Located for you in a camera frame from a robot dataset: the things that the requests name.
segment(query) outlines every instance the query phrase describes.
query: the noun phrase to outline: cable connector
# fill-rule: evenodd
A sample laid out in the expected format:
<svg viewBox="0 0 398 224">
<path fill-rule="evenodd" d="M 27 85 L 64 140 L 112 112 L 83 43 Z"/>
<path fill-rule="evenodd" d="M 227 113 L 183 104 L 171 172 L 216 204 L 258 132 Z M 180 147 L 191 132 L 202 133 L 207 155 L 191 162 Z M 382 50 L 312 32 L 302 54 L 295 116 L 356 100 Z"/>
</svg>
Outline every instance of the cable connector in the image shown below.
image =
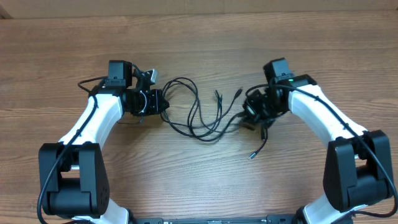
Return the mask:
<svg viewBox="0 0 398 224">
<path fill-rule="evenodd" d="M 234 100 L 236 100 L 242 94 L 242 91 L 243 91 L 242 88 L 237 90 L 237 92 L 235 93 L 235 96 L 234 96 Z"/>
<path fill-rule="evenodd" d="M 250 156 L 249 156 L 249 160 L 252 160 L 252 159 L 254 159 L 255 158 L 255 156 L 257 155 L 257 152 L 254 152 L 254 153 L 252 153 Z"/>
</svg>

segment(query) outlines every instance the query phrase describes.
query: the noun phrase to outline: wooden table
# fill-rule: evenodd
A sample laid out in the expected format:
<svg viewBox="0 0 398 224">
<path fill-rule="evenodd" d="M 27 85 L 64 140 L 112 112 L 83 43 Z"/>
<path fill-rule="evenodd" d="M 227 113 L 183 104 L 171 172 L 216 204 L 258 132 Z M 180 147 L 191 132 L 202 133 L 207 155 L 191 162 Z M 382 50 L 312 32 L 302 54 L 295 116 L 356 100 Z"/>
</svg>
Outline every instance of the wooden table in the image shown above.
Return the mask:
<svg viewBox="0 0 398 224">
<path fill-rule="evenodd" d="M 398 174 L 397 11 L 1 20 L 0 222 L 38 222 L 37 152 L 75 124 L 87 101 L 76 83 L 107 75 L 108 60 L 158 69 L 157 88 L 192 78 L 211 120 L 214 90 L 227 107 L 239 87 L 265 83 L 262 66 L 279 57 L 316 79 L 354 121 L 383 130 Z M 183 88 L 172 96 L 170 117 L 184 122 L 193 97 Z M 326 149 L 298 117 L 278 120 L 263 151 L 247 160 L 260 144 L 258 132 L 244 129 L 203 144 L 158 116 L 116 124 L 103 149 L 111 198 L 137 217 L 261 217 L 294 213 L 323 193 Z M 388 200 L 367 210 L 391 207 Z"/>
</svg>

